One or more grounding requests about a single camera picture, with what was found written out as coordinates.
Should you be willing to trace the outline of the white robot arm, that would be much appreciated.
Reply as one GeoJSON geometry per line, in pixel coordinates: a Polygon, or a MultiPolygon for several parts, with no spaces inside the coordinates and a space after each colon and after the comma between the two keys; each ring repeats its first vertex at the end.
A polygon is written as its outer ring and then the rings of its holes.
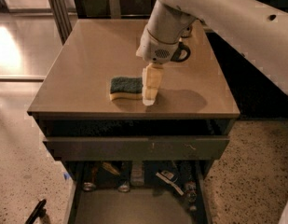
{"type": "Polygon", "coordinates": [[[157,0],[136,55],[148,63],[182,62],[182,33],[196,19],[288,95],[288,13],[256,0],[157,0]]]}

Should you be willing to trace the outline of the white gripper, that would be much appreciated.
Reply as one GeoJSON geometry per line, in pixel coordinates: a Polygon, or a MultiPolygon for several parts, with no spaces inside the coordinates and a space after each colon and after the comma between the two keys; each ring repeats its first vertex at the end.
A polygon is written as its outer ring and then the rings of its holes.
{"type": "Polygon", "coordinates": [[[156,40],[145,27],[136,55],[150,63],[142,72],[143,104],[150,106],[156,101],[163,78],[164,68],[162,64],[184,62],[191,55],[191,50],[182,41],[177,41],[174,44],[162,43],[156,40]]]}

